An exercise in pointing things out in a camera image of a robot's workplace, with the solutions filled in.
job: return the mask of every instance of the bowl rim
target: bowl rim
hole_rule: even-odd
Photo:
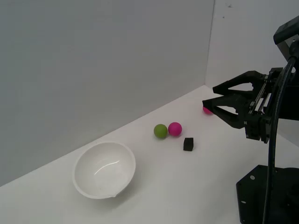
[[[82,156],[87,153],[87,151],[89,151],[90,149],[92,149],[93,147],[95,146],[98,146],[100,144],[106,144],[106,143],[113,143],[113,144],[118,144],[118,145],[121,145],[123,146],[130,154],[131,158],[133,159],[133,172],[132,174],[130,175],[130,177],[128,178],[127,182],[122,186],[122,188],[120,189],[119,192],[115,193],[114,195],[104,195],[104,196],[94,196],[94,195],[90,195],[86,192],[84,192],[77,184],[76,182],[76,179],[75,179],[75,170],[76,170],[76,167],[77,167],[77,164],[79,162],[79,160],[82,158]],[[135,173],[135,170],[136,170],[136,160],[135,160],[135,156],[133,154],[133,152],[131,151],[131,149],[129,147],[127,147],[126,145],[122,144],[122,143],[119,143],[117,141],[101,141],[101,142],[97,142],[95,145],[91,145],[90,147],[88,147],[86,150],[84,150],[84,152],[77,158],[74,166],[73,166],[73,170],[72,170],[72,182],[76,188],[76,190],[84,195],[85,197],[88,197],[88,198],[91,198],[91,199],[104,199],[104,198],[110,198],[110,197],[116,197],[119,193],[121,193],[126,187],[127,185],[131,182],[133,176],[134,176],[134,173]]]

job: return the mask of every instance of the pink ball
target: pink ball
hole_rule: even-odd
[[[173,122],[168,126],[168,132],[172,136],[179,136],[182,130],[183,128],[178,122]]]
[[[212,115],[213,113],[212,112],[210,112],[207,108],[205,108],[204,106],[202,107],[202,110],[206,113],[206,114],[208,114],[208,115]]]

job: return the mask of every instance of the white table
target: white table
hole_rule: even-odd
[[[238,224],[235,184],[267,163],[267,145],[202,113],[214,94],[187,95],[0,188],[3,224]],[[158,140],[156,124],[180,122],[182,136]],[[194,137],[193,152],[183,151]],[[126,144],[136,157],[132,182],[116,198],[93,200],[71,181],[77,157],[96,142]],[[277,166],[299,168],[299,148],[278,136]]]

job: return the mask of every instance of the white wall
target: white wall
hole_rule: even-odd
[[[0,185],[203,85],[213,5],[2,0]]]
[[[267,74],[286,61],[274,44],[279,26],[299,15],[298,0],[216,0],[206,85],[248,70]],[[279,133],[299,146],[299,122],[279,121]]]

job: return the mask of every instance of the white bowl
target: white bowl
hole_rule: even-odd
[[[123,144],[102,142],[86,150],[73,169],[73,183],[86,197],[115,197],[130,183],[136,162]]]

